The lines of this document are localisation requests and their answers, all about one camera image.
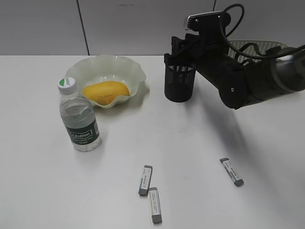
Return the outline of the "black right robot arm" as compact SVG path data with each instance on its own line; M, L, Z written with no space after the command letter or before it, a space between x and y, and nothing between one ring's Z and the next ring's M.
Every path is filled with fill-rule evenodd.
M202 75L231 109L258 104L273 98L303 91L305 52L275 46L266 53L238 61L243 45L234 57L229 55L225 29L231 18L201 15L187 20L190 33L184 39L172 37L172 51L164 55L164 94L181 103L193 94L195 74Z

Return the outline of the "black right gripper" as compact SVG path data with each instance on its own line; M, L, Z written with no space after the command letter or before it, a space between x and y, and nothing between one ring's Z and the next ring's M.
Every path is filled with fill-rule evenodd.
M199 34L186 35L186 40L172 36L171 54L163 56L165 66L196 69L217 88L222 102L229 108L237 110L250 105L245 68L228 56L219 20L187 19L186 28ZM190 47L180 53L188 42Z

